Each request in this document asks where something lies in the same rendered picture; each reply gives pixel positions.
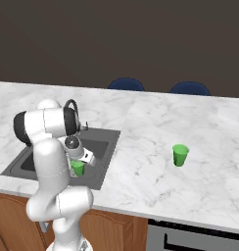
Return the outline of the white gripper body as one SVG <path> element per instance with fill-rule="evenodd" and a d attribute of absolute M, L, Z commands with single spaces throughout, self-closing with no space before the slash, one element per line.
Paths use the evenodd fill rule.
<path fill-rule="evenodd" d="M 87 165 L 92 167 L 94 167 L 96 164 L 96 158 L 94 154 L 86 148 L 83 149 L 83 156 L 79 158 L 79 161 L 82 161 L 83 163 L 86 163 Z"/>

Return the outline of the dark grey sink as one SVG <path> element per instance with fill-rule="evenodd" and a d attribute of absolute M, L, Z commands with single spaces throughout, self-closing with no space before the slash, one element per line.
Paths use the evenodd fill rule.
<path fill-rule="evenodd" d="M 82 177 L 71 175 L 71 185 L 86 185 L 90 189 L 100 190 L 119 137 L 119 130 L 91 127 L 88 131 L 83 131 L 79 139 L 83 147 L 95 155 L 96 162 L 94 167 L 85 166 Z M 37 180 L 32 150 L 32 147 L 26 147 L 6 168 L 2 176 Z"/>

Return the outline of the green plastic cup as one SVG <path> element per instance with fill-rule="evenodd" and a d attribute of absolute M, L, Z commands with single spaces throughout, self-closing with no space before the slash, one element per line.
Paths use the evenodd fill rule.
<path fill-rule="evenodd" d="M 72 169 L 78 177 L 84 175 L 84 163 L 82 161 L 72 161 Z"/>
<path fill-rule="evenodd" d="M 189 153 L 190 149 L 183 144 L 175 144 L 172 147 L 173 152 L 173 163 L 177 167 L 182 167 L 184 165 L 184 162 L 187 158 L 187 155 Z"/>

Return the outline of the black curved tap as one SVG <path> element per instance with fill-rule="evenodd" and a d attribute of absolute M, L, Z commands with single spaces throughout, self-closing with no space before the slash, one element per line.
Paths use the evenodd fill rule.
<path fill-rule="evenodd" d="M 64 108 L 64 123 L 67 135 L 88 130 L 88 124 L 82 125 L 79 120 L 77 104 L 73 99 L 66 102 Z"/>

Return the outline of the wooden cupboard door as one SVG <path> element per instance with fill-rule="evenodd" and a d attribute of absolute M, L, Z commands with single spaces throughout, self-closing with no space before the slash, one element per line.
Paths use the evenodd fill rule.
<path fill-rule="evenodd" d="M 27 198 L 0 193 L 0 251 L 46 251 L 54 240 L 52 223 L 43 232 L 26 214 Z"/>
<path fill-rule="evenodd" d="M 93 251 L 145 251 L 147 226 L 147 219 L 100 210 L 90 210 L 80 219 Z"/>

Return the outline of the blue chair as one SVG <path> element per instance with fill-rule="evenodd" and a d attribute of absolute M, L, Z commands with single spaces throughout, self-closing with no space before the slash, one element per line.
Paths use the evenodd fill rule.
<path fill-rule="evenodd" d="M 210 96 L 210 91 L 200 82 L 182 81 L 177 83 L 171 90 L 174 94 Z"/>
<path fill-rule="evenodd" d="M 119 77 L 113 80 L 108 88 L 117 90 L 144 91 L 142 83 L 131 77 Z"/>

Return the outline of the grey dishwasher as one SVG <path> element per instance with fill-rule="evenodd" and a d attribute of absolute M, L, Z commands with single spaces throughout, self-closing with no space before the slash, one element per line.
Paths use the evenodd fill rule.
<path fill-rule="evenodd" d="M 149 219 L 146 251 L 239 251 L 239 234 Z"/>

